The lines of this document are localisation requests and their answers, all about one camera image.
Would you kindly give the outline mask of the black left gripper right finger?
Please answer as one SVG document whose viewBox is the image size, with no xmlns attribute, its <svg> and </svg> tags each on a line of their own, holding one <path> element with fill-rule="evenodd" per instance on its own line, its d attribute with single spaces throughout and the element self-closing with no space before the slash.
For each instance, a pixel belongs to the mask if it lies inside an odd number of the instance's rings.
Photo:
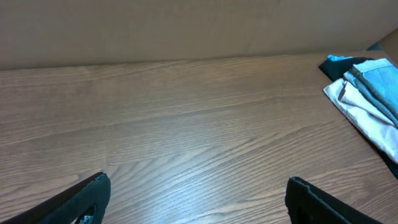
<svg viewBox="0 0 398 224">
<path fill-rule="evenodd" d="M 292 224 L 381 224 L 300 177 L 287 182 L 285 205 Z"/>
</svg>

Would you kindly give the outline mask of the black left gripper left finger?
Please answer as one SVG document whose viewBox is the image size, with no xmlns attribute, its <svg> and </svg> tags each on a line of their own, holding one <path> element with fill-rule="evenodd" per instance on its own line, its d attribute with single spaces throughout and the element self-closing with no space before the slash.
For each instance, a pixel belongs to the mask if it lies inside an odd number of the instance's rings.
<svg viewBox="0 0 398 224">
<path fill-rule="evenodd" d="M 5 223 L 101 224 L 110 196 L 111 181 L 106 173 L 98 172 Z"/>
</svg>

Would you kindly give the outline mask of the light blue denim shorts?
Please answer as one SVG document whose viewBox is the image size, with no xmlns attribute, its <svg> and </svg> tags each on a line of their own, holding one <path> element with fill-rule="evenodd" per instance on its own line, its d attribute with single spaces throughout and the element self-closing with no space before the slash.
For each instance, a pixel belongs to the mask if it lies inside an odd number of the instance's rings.
<svg viewBox="0 0 398 224">
<path fill-rule="evenodd" d="M 397 68 L 388 59 L 353 65 L 343 76 L 397 126 Z"/>
</svg>

